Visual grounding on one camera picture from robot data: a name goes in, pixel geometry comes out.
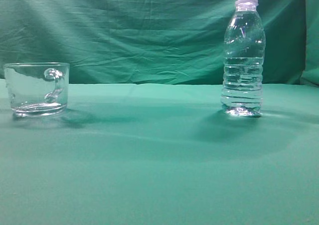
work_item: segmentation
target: water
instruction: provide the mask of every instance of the water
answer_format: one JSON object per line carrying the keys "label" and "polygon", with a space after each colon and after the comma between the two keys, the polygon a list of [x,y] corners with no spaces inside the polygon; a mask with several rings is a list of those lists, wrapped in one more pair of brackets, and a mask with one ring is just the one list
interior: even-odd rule
{"label": "water", "polygon": [[262,57],[225,58],[221,102],[226,113],[260,116],[263,61]]}

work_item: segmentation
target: glass mug rim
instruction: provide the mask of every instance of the glass mug rim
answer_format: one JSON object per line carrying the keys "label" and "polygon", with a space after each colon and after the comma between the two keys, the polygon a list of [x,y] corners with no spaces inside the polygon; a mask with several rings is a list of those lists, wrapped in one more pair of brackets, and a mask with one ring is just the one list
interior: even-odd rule
{"label": "glass mug rim", "polygon": [[61,62],[32,62],[32,63],[8,63],[5,68],[34,67],[34,66],[69,66],[69,63]]}

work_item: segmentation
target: glass mug base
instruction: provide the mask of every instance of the glass mug base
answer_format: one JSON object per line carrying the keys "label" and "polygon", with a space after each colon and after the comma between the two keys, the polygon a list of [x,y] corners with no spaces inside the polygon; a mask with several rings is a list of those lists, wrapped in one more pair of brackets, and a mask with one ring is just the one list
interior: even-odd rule
{"label": "glass mug base", "polygon": [[11,108],[16,117],[39,117],[53,115],[64,111],[67,104],[36,103]]}

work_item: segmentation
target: green backdrop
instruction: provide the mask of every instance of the green backdrop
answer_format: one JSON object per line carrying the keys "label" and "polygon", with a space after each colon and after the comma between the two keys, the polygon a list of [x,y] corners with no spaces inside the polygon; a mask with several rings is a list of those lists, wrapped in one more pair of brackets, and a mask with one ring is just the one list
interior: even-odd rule
{"label": "green backdrop", "polygon": [[[0,62],[69,62],[71,83],[221,84],[234,3],[0,0]],[[259,0],[267,37],[264,83],[299,83],[305,4]]]}
{"label": "green backdrop", "polygon": [[306,0],[307,57],[303,82],[319,85],[319,0]]}

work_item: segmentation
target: bottle base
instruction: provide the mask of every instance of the bottle base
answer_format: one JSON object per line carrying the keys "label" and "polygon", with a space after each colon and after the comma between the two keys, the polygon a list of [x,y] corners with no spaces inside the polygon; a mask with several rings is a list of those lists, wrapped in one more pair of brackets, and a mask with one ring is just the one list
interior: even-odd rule
{"label": "bottle base", "polygon": [[260,117],[260,107],[257,108],[247,108],[247,107],[229,107],[223,105],[224,112],[231,116],[236,117]]}

